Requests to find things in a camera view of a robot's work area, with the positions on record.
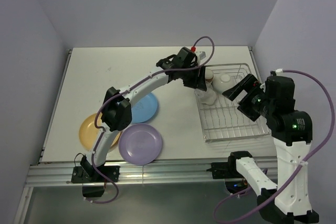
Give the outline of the blue plastic plate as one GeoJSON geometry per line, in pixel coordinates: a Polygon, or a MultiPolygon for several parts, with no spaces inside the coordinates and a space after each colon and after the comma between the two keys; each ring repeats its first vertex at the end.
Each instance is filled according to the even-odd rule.
{"type": "Polygon", "coordinates": [[[152,119],[157,112],[158,106],[159,103],[156,96],[153,93],[147,94],[132,107],[131,123],[144,123],[152,119]]]}

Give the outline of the orange plastic plate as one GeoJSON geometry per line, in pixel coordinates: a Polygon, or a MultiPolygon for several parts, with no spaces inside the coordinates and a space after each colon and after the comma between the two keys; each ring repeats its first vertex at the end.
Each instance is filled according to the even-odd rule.
{"type": "MultiPolygon", "coordinates": [[[[96,115],[97,114],[94,113],[94,114],[88,116],[82,122],[82,124],[79,128],[79,141],[86,151],[89,151],[93,147],[93,144],[96,142],[96,139],[99,135],[98,134],[99,130],[94,125],[96,115]]],[[[98,126],[101,126],[101,124],[102,124],[101,116],[102,116],[102,113],[100,113],[99,116],[98,116],[98,121],[97,121],[98,126]]],[[[122,133],[123,132],[121,131],[116,135],[116,137],[112,141],[112,144],[111,144],[111,146],[108,150],[108,153],[116,148],[122,133]]]]}

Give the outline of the white ceramic bowl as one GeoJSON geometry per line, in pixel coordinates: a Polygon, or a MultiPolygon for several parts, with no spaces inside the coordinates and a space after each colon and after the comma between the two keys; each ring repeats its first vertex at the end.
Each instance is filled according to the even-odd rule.
{"type": "Polygon", "coordinates": [[[228,74],[225,74],[225,73],[216,74],[213,77],[213,81],[212,81],[213,90],[219,94],[222,94],[223,92],[229,90],[230,88],[234,86],[235,86],[235,81],[228,74]]]}

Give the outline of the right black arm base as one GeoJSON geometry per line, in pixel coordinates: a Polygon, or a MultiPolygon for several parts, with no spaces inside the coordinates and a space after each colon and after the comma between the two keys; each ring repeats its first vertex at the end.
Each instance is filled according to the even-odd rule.
{"type": "Polygon", "coordinates": [[[236,169],[236,161],[243,157],[252,158],[253,156],[248,151],[231,152],[226,162],[213,162],[206,171],[212,173],[213,179],[236,179],[225,182],[225,185],[229,193],[237,193],[248,188],[247,180],[236,169]]]}

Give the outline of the small clear glass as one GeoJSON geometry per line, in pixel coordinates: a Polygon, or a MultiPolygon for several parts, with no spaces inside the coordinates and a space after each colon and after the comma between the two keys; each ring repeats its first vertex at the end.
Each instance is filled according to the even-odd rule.
{"type": "Polygon", "coordinates": [[[207,98],[207,92],[199,89],[194,90],[194,94],[198,99],[206,99],[207,98]]]}

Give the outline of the purple plastic plate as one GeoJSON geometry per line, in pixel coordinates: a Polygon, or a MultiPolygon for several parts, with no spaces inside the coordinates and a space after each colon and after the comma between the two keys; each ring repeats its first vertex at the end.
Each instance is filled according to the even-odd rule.
{"type": "Polygon", "coordinates": [[[143,166],[153,162],[161,153],[163,140],[149,124],[135,124],[128,127],[120,136],[119,153],[128,163],[143,166]]]}

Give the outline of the flower patterned small dish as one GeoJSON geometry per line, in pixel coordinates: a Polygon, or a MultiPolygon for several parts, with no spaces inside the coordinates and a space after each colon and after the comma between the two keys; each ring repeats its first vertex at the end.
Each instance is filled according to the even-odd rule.
{"type": "Polygon", "coordinates": [[[217,94],[212,89],[208,88],[206,91],[201,92],[200,102],[206,105],[213,105],[217,99],[217,94]]]}

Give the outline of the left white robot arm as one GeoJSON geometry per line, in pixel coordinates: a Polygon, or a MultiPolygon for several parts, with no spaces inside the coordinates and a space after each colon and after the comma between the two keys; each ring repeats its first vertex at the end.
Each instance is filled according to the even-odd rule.
{"type": "Polygon", "coordinates": [[[202,62],[205,57],[206,54],[197,52],[195,47],[183,47],[177,54],[160,59],[155,68],[138,82],[119,90],[108,89],[94,121],[99,135],[80,162],[84,177],[91,182],[101,178],[101,167],[106,162],[111,143],[131,123],[131,108],[147,94],[177,79],[181,79],[185,87],[205,91],[205,64],[202,62]]]}

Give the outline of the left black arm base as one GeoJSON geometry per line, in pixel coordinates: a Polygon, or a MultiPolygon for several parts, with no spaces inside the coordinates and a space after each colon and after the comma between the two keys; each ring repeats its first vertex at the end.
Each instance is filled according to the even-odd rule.
{"type": "Polygon", "coordinates": [[[94,169],[89,163],[86,156],[82,153],[78,153],[74,159],[74,168],[71,176],[72,184],[82,184],[82,195],[85,199],[93,200],[101,197],[106,188],[106,184],[112,182],[116,186],[116,182],[119,180],[120,166],[102,165],[94,169]]]}

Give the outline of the brown white ceramic cup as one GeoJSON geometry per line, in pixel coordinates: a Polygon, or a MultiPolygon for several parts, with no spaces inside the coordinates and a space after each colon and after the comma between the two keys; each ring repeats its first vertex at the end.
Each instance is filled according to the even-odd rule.
{"type": "Polygon", "coordinates": [[[214,73],[213,73],[213,71],[212,71],[211,69],[209,69],[209,68],[206,68],[206,69],[205,69],[205,81],[206,81],[207,83],[212,83],[213,78],[214,78],[214,73]]]}

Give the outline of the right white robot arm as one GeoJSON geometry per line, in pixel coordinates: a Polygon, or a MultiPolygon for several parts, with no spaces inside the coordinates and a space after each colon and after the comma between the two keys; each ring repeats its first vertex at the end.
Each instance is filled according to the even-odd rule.
{"type": "Polygon", "coordinates": [[[244,176],[257,195],[259,213],[270,223],[317,223],[319,215],[310,204],[308,168],[303,160],[310,152],[312,120],[308,113],[295,110],[295,84],[291,78],[270,76],[261,89],[260,82],[248,74],[222,95],[235,100],[242,91],[246,95],[238,103],[238,111],[255,121],[266,119],[277,153],[277,178],[273,183],[247,151],[231,153],[228,173],[244,176]]]}

